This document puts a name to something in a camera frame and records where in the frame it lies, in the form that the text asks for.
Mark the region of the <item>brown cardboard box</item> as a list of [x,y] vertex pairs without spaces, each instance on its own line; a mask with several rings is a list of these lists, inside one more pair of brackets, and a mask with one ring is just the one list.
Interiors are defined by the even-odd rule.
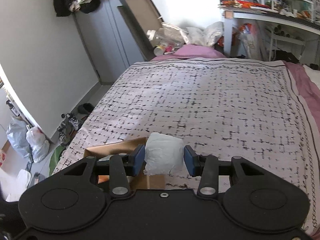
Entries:
[[109,167],[105,164],[109,163],[109,159],[113,155],[119,155],[122,159],[123,166],[129,185],[132,190],[136,189],[164,189],[165,178],[163,175],[147,176],[144,174],[146,162],[144,161],[143,166],[140,170],[139,175],[131,177],[127,175],[127,163],[129,155],[136,149],[140,144],[146,145],[147,137],[136,138],[132,140],[115,142],[107,145],[92,146],[85,149],[84,156],[93,156],[97,159],[96,173],[98,176],[98,185],[100,187],[107,187],[110,175]]

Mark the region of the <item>white tissue pack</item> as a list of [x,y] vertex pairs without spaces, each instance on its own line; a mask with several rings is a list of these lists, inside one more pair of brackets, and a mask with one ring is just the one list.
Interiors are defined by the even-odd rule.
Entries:
[[158,132],[148,137],[145,145],[144,174],[153,176],[158,174],[171,174],[183,167],[182,139]]

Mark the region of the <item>patterned white black bedspread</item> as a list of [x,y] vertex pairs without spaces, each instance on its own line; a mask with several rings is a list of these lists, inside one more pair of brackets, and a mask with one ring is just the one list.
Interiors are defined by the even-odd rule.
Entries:
[[202,58],[135,63],[99,101],[55,170],[88,147],[153,132],[181,138],[198,154],[242,156],[293,183],[311,203],[304,230],[319,230],[319,126],[286,67]]

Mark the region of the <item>white red plastic bag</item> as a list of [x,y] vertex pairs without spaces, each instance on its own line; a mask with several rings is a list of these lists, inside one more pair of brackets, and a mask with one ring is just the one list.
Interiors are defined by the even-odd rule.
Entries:
[[49,153],[50,143],[38,127],[27,125],[26,140],[30,145],[34,163],[41,162]]

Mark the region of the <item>grey door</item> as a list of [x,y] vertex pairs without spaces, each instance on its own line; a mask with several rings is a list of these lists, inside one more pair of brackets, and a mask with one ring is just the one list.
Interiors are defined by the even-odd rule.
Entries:
[[120,0],[100,0],[97,10],[73,15],[82,44],[102,85],[110,85],[136,62],[144,61],[123,16]]

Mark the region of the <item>grey plastic bag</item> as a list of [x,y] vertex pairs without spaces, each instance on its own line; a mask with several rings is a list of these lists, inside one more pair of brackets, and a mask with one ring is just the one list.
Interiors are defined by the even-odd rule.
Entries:
[[26,139],[27,131],[27,123],[21,118],[12,116],[6,135],[12,148],[23,158],[28,159],[28,161],[32,163],[32,151],[30,144]]

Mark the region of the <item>white plastic bags pile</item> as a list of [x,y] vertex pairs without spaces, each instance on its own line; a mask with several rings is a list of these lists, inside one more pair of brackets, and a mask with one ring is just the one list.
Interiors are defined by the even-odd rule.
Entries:
[[223,22],[215,22],[201,30],[195,27],[186,27],[188,44],[213,47],[224,35]]

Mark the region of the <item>clear plastic bottle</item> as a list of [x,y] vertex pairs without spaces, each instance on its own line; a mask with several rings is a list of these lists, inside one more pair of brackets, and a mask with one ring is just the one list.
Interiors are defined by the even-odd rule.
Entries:
[[146,35],[153,47],[163,45],[165,47],[172,46],[173,48],[181,48],[184,45],[184,40],[175,39],[165,35],[164,29],[148,30]]

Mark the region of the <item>pink bed sheet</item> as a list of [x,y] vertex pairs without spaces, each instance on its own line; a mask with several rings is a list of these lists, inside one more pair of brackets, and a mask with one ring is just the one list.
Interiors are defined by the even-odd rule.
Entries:
[[152,61],[173,59],[186,60],[195,58],[202,58],[206,62],[221,61],[223,63],[239,63],[243,66],[248,65],[267,68],[286,67],[295,81],[299,95],[301,95],[306,101],[316,125],[319,126],[319,88],[307,76],[302,65],[286,61],[277,61],[272,63],[259,60],[227,58],[221,52],[213,48],[196,46],[192,44],[184,45],[174,53],[156,56],[152,59]]

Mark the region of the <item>white shopping bag under desk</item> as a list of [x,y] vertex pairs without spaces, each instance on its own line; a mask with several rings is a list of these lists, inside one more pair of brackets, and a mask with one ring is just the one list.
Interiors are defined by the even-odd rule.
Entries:
[[239,39],[248,59],[261,60],[258,29],[255,24],[244,23],[239,27]]

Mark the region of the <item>brown framed board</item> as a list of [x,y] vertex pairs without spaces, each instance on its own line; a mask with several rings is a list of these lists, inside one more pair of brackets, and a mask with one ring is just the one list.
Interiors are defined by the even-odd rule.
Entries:
[[148,30],[162,27],[163,18],[152,0],[120,0],[118,10],[124,19],[145,61],[155,57],[154,44],[149,41]]

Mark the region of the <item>cream blanket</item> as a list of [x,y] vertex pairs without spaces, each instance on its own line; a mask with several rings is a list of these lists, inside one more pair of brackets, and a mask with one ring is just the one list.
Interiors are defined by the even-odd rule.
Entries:
[[311,69],[307,65],[304,65],[303,67],[310,80],[320,89],[320,71]]

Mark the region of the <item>white black desk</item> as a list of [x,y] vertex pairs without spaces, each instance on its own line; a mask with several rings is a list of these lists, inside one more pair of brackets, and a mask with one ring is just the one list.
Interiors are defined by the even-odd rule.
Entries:
[[299,30],[307,31],[309,33],[319,36],[319,25],[305,20],[283,16],[280,14],[276,14],[275,12],[263,12],[261,10],[226,7],[224,5],[221,5],[220,9],[223,10],[222,16],[224,18],[223,53],[227,57],[230,57],[231,55],[234,19],[254,20],[267,23],[282,24]]

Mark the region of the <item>white shelf rack under desk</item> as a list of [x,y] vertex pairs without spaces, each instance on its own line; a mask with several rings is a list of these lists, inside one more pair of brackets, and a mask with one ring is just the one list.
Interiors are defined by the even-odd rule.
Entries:
[[280,24],[265,25],[265,34],[268,36],[268,60],[280,60],[298,63],[306,49],[306,40],[298,33],[288,31]]

